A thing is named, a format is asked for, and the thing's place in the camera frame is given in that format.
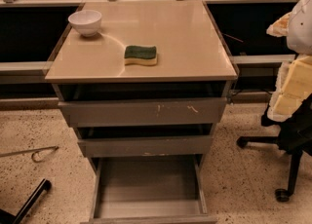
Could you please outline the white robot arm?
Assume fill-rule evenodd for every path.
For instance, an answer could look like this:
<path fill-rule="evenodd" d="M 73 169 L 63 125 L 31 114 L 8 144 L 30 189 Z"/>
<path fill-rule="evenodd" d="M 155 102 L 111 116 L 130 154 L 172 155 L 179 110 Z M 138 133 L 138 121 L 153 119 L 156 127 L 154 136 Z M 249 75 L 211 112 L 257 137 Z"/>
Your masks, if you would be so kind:
<path fill-rule="evenodd" d="M 277 19 L 266 30 L 274 37 L 287 37 L 287 47 L 298 57 L 283 62 L 276 79 L 267 117 L 284 122 L 312 94 L 312 0 L 299 0 L 293 9 Z"/>

